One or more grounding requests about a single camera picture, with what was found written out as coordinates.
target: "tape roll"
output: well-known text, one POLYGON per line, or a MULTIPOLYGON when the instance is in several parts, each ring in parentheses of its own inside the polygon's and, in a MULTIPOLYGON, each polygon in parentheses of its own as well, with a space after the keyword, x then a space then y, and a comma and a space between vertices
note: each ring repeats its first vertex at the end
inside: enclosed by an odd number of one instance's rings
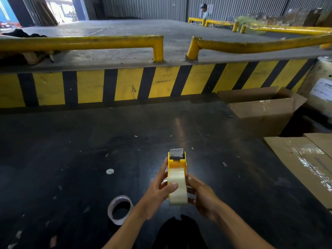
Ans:
POLYGON ((116 198, 114 198, 111 202, 110 202, 110 205, 108 206, 108 209, 107 209, 107 213, 108 213, 108 217, 110 218, 110 220, 112 220, 112 222, 116 225, 122 225, 124 223, 124 221, 126 220, 126 218, 129 216, 129 214, 131 213, 131 211, 133 210, 134 206, 132 205, 132 202, 130 200, 129 197, 125 196, 125 195, 121 195, 121 196, 117 196, 116 198), (129 211, 127 213, 126 216, 124 216, 123 218, 121 219, 114 219, 113 218, 113 211, 114 211, 114 208, 122 203, 122 202, 128 202, 130 203, 130 208, 129 208, 129 211))
POLYGON ((188 203, 187 185, 184 168, 168 169, 168 183, 178 183, 179 187, 169 194, 169 201, 172 205, 185 205, 188 203))

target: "gray floor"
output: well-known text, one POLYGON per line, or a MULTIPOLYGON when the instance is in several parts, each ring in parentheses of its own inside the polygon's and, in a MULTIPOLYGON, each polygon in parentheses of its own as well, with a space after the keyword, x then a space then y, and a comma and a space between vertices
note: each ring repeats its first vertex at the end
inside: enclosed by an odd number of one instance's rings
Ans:
MULTIPOLYGON (((229 29, 217 29, 190 25, 173 20, 105 20, 81 21, 57 27, 29 27, 24 31, 47 36, 110 36, 110 35, 164 35, 163 65, 186 64, 184 55, 188 51, 191 37, 225 42, 266 42, 278 40, 278 36, 258 36, 232 33, 229 29)), ((294 59, 332 55, 332 51, 323 51, 317 47, 283 50, 259 54, 227 54, 211 50, 201 50, 200 63, 255 61, 271 59, 294 59)), ((77 50, 62 52, 55 56, 55 63, 49 59, 35 66, 19 67, 20 71, 79 70, 98 68, 121 68, 134 66, 152 66, 152 49, 106 49, 77 50)), ((3 71, 16 71, 18 67, 3 71)))

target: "yellow tape dispenser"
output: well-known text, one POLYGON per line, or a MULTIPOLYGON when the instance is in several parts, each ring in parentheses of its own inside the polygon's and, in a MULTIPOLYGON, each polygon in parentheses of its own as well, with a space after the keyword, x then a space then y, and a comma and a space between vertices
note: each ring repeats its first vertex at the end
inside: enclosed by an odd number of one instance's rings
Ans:
POLYGON ((171 149, 168 152, 168 184, 178 183, 179 187, 168 195, 172 205, 186 205, 187 197, 187 162, 183 148, 171 149))

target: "person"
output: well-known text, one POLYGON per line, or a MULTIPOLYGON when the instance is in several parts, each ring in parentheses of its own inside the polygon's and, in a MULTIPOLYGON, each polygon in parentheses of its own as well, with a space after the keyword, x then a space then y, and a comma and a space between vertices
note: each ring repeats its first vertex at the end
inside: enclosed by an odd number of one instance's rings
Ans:
POLYGON ((208 20, 210 18, 210 13, 208 12, 207 4, 204 3, 201 9, 204 12, 203 19, 205 18, 206 20, 208 20))
MULTIPOLYGON (((167 171, 165 171, 167 161, 166 158, 142 199, 102 249, 131 248, 143 223, 151 219, 158 207, 168 198, 168 194, 178 188, 177 183, 163 183, 167 177, 167 171)), ((235 249, 274 249, 234 210, 222 202, 205 183, 188 174, 187 184, 191 187, 187 188, 187 191, 196 196, 195 199, 188 198, 188 202, 193 204, 202 216, 216 223, 235 249)))

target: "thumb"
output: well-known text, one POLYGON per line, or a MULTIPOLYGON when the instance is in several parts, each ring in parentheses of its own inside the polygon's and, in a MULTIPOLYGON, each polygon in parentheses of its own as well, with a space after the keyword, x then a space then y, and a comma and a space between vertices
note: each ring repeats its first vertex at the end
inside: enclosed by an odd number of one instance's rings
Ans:
POLYGON ((193 188, 194 190, 197 190, 200 186, 202 186, 204 183, 198 180, 193 175, 188 174, 187 175, 187 184, 193 188))
POLYGON ((163 197, 168 197, 168 195, 174 191, 176 191, 176 189, 179 187, 178 183, 171 183, 166 185, 164 188, 162 188, 160 191, 163 195, 163 197))

